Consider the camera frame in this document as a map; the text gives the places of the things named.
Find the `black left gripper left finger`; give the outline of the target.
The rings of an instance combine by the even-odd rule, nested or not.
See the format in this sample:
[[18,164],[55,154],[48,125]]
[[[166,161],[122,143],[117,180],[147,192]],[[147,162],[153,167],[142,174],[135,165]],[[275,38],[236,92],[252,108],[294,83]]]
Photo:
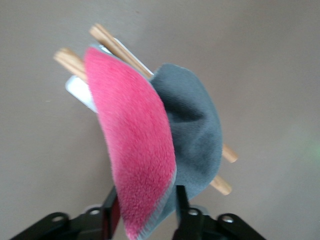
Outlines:
[[120,220],[120,205],[113,187],[105,201],[71,219],[64,212],[54,212],[22,232],[13,240],[111,240]]

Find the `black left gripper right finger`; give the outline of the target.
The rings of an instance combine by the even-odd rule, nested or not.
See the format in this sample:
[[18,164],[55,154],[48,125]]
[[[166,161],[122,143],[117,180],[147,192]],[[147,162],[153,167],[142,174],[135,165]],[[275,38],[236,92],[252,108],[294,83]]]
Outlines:
[[242,218],[225,213],[211,218],[199,208],[191,207],[186,188],[176,187],[176,214],[178,228],[173,240],[264,240],[265,238]]

